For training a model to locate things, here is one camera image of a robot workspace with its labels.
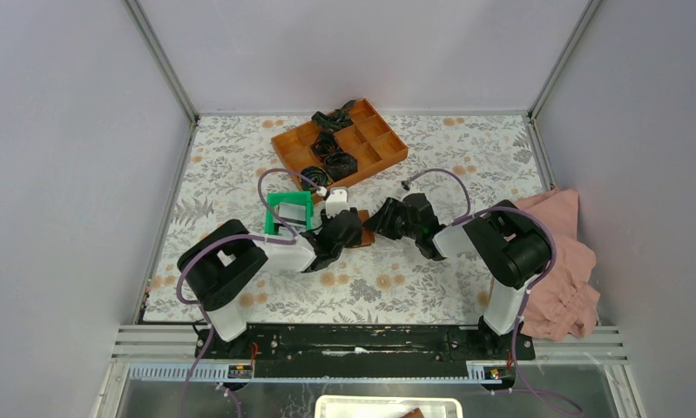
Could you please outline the brown leather card holder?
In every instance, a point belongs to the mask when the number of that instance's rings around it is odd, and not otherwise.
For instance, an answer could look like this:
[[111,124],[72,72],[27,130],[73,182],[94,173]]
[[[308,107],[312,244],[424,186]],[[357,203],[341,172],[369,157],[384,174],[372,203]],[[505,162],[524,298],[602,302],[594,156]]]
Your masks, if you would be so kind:
[[369,229],[363,227],[362,228],[362,235],[361,235],[361,242],[359,244],[359,247],[366,247],[366,246],[372,246],[375,243],[375,234],[370,231]]

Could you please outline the green plastic card box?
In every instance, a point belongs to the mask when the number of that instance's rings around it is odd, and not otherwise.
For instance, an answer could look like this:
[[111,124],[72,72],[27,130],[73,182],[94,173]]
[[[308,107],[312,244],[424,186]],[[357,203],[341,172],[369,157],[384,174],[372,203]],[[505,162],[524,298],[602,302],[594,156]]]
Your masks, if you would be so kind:
[[266,210],[265,234],[288,238],[292,233],[287,226],[291,226],[297,233],[313,228],[314,204],[310,192],[273,192],[267,195],[266,202],[280,220]]

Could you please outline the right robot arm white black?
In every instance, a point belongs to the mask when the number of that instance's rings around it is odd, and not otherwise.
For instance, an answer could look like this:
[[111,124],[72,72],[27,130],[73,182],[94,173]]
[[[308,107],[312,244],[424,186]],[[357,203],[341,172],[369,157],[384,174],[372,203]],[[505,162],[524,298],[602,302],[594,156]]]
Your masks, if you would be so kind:
[[384,238],[412,239],[429,260],[463,253],[480,257],[490,272],[490,304],[481,317],[486,329],[477,336],[482,354],[498,359],[512,347],[511,332],[522,322],[525,295],[551,270],[557,250],[551,233],[508,200],[444,225],[423,193],[388,198],[363,222]]

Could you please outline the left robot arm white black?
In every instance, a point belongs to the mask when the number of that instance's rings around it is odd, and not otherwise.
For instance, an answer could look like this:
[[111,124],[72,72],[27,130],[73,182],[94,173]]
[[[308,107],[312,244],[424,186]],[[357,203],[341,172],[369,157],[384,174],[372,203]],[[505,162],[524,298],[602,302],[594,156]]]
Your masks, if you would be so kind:
[[179,257],[177,291],[186,284],[194,304],[217,333],[215,346],[226,357],[244,354],[247,320],[237,307],[239,293],[259,273],[312,273],[336,262],[344,249],[362,242],[362,220],[349,206],[348,190],[326,194],[326,219],[316,230],[292,238],[254,235],[231,219]]

